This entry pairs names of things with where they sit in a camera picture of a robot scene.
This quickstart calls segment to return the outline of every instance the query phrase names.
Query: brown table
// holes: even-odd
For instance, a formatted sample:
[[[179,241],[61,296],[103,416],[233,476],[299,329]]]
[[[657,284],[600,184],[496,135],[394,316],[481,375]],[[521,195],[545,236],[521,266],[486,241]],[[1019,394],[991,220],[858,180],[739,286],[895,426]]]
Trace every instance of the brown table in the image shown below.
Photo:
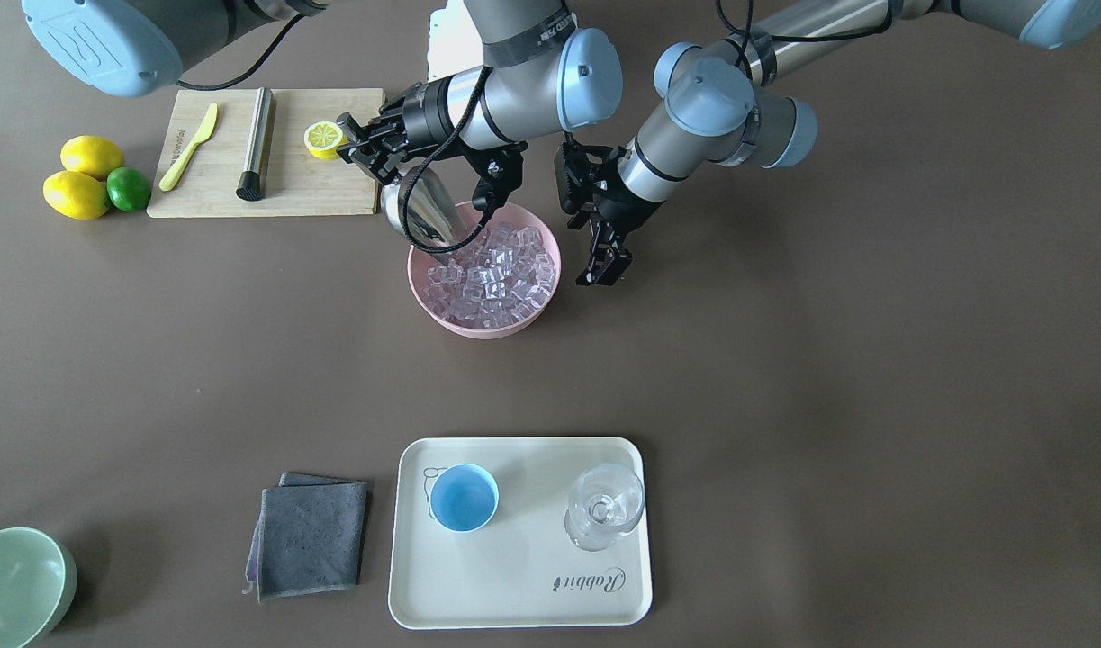
[[[437,4],[331,8],[247,87],[401,90]],[[628,83],[588,143],[653,110],[666,46],[723,34],[709,1],[574,9]],[[187,77],[232,77],[274,32]],[[0,2],[0,528],[55,534],[81,572],[45,645],[1101,646],[1101,30],[1044,52],[929,17],[776,90],[820,116],[806,163],[705,166],[630,239],[620,286],[566,282],[481,343],[419,310],[378,217],[53,213],[65,140],[151,173],[175,92],[80,85]],[[514,200],[574,274],[554,150],[533,143]],[[397,459],[451,435],[637,443],[653,611],[395,625]],[[372,484],[361,582],[258,606],[250,529],[287,469]]]

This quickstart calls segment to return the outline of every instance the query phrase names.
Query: wooden cutting board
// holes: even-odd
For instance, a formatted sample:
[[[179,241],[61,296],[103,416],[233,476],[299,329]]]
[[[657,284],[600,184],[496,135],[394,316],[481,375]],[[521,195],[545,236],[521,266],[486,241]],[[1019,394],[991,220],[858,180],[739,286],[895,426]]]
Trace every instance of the wooden cutting board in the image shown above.
[[[274,90],[274,134],[270,140],[265,197],[235,196],[246,158],[250,120],[258,90],[179,90],[154,177],[146,213],[154,218],[348,216],[378,212],[378,185],[359,167],[340,160],[320,161],[306,151],[303,133],[316,121],[335,121],[349,111],[359,123],[378,114],[380,89]],[[172,191],[159,180],[178,160],[210,102],[218,103],[218,125],[197,147]]]

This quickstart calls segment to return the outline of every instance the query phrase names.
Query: glass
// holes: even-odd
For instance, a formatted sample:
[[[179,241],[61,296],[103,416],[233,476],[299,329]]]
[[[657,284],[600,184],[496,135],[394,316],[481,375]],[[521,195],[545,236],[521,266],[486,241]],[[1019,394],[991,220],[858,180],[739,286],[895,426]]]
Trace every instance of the glass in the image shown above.
[[[600,463],[584,472],[570,490],[566,535],[579,549],[600,551],[628,537],[644,509],[645,492],[633,469]]]

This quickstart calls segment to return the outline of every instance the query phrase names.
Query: folded towel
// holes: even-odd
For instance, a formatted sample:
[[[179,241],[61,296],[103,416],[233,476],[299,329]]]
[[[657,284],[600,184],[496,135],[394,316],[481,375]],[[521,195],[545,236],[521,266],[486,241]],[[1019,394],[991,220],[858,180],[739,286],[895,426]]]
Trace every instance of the folded towel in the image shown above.
[[[301,472],[284,472],[279,487],[263,490],[246,563],[259,602],[356,586],[367,496],[364,482]]]

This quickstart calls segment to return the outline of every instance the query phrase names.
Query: lime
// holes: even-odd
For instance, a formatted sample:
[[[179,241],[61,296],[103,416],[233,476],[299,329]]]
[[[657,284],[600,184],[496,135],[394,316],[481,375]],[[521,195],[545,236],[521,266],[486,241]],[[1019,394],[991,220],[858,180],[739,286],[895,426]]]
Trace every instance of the lime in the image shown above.
[[[346,143],[346,135],[341,134],[341,128],[331,121],[320,121],[312,123],[306,129],[304,144],[312,156],[330,161],[337,158],[336,150]]]
[[[106,177],[106,193],[110,202],[121,210],[143,210],[151,204],[151,182],[129,166],[110,172]]]
[[[63,216],[91,220],[110,209],[106,185],[77,171],[59,171],[42,184],[42,197]]]
[[[98,135],[78,135],[62,145],[62,166],[78,171],[95,180],[105,180],[111,171],[122,165],[118,144]]]

